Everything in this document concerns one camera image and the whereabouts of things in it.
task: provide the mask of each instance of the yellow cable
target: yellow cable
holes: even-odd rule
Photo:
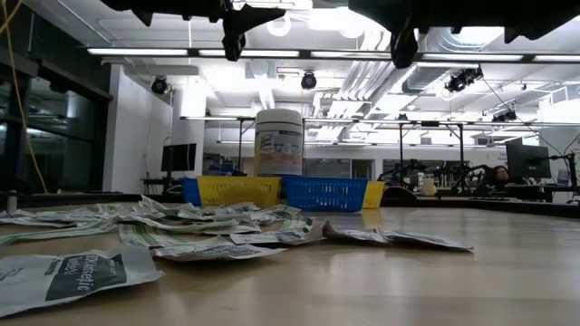
[[[22,126],[24,128],[24,132],[26,132],[28,130],[28,127],[26,124],[26,116],[24,115],[22,98],[20,97],[19,90],[20,87],[18,87],[18,78],[16,76],[15,56],[12,49],[12,38],[10,37],[10,28],[8,27],[8,23],[10,23],[10,20],[12,19],[12,17],[14,17],[16,10],[18,10],[18,7],[20,6],[21,3],[22,0],[18,2],[18,5],[16,5],[16,8],[12,12],[12,14],[10,15],[10,17],[8,17],[8,8],[6,8],[6,2],[4,2],[3,8],[4,8],[5,24],[2,25],[2,27],[0,28],[0,34],[4,29],[6,29],[6,37],[8,39],[8,53],[10,54],[10,64],[12,65],[12,76],[14,77],[14,89],[16,90],[16,98],[18,99],[18,109],[20,109],[20,115],[22,117]],[[27,133],[25,133],[25,136],[26,143],[28,144],[28,149],[30,150],[30,156],[33,158],[34,169],[36,169],[38,178],[40,178],[40,182],[43,184],[44,193],[48,193],[48,191],[46,190],[46,184],[44,183],[43,174],[40,172],[40,169],[38,168],[38,163],[36,162],[36,156],[34,155],[33,151],[33,144],[31,143]]]
[[[7,10],[6,9],[7,3],[6,2],[7,2],[7,0],[4,0],[3,1],[5,10]],[[10,24],[10,22],[12,21],[12,19],[16,16],[16,13],[18,13],[18,9],[20,9],[20,6],[22,5],[22,2],[23,2],[23,0],[18,0],[18,3],[14,7],[13,12],[7,18],[6,18],[7,13],[5,13],[5,15],[4,15],[5,21],[2,24],[2,26],[0,27],[0,35],[4,32],[4,29],[8,28],[8,24]]]

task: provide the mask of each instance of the wooden table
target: wooden table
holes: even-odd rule
[[[224,264],[156,261],[156,283],[25,312],[0,325],[579,325],[580,225],[468,209],[384,208],[333,215],[337,228],[447,236],[474,254],[350,244],[291,248]],[[0,233],[30,228],[0,226]],[[13,244],[11,254],[120,245],[116,233]]]

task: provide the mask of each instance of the white container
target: white container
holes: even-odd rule
[[[302,115],[295,110],[261,110],[256,115],[256,176],[302,176]]]

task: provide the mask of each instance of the plastic basket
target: plastic basket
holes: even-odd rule
[[[364,209],[377,209],[381,206],[382,192],[384,191],[383,181],[369,182],[364,195]]]
[[[198,181],[194,178],[184,177],[181,179],[183,186],[183,196],[186,203],[191,203],[193,206],[201,205],[201,198],[199,197]]]
[[[288,205],[307,211],[356,212],[363,208],[365,179],[285,177]]]
[[[280,177],[198,177],[204,206],[253,202],[260,208],[278,203]]]

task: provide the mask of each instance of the yellow basket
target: yellow basket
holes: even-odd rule
[[[384,190],[384,182],[371,181],[366,186],[366,193],[364,194],[363,209],[378,209],[381,206],[382,191]]]
[[[253,202],[260,208],[278,203],[280,177],[198,177],[203,206]]]

